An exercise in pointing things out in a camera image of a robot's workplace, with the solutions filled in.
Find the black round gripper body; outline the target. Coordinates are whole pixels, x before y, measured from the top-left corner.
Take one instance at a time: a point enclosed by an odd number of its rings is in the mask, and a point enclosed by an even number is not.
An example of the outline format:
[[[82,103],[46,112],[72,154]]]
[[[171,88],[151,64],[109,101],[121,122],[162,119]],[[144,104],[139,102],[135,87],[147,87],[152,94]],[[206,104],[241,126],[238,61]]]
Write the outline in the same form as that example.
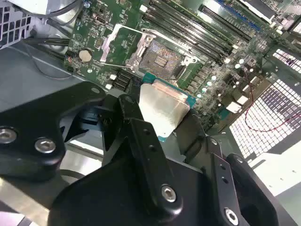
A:
[[[64,189],[50,226],[215,226],[222,219],[215,185],[215,154],[204,173],[168,160],[160,149],[125,155]]]

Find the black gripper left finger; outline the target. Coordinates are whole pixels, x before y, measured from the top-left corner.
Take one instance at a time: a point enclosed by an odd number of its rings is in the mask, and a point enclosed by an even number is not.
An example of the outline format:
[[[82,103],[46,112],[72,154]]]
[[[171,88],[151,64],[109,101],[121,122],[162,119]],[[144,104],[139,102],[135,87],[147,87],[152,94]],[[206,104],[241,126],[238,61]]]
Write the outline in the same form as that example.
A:
[[[54,177],[66,153],[64,143],[79,134],[84,112],[95,112],[96,120],[105,123],[104,144],[112,154],[107,164],[147,149],[162,150],[134,98],[108,97],[82,82],[1,113],[1,175],[29,181]]]

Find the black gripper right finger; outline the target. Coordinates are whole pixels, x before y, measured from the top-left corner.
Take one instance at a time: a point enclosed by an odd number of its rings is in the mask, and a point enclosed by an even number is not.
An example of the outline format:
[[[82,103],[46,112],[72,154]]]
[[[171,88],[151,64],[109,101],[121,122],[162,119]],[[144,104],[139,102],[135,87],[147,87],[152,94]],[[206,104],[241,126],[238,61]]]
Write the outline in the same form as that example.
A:
[[[219,226],[292,226],[293,218],[239,155],[222,154],[194,110],[175,129],[184,162],[201,170],[205,207]]]

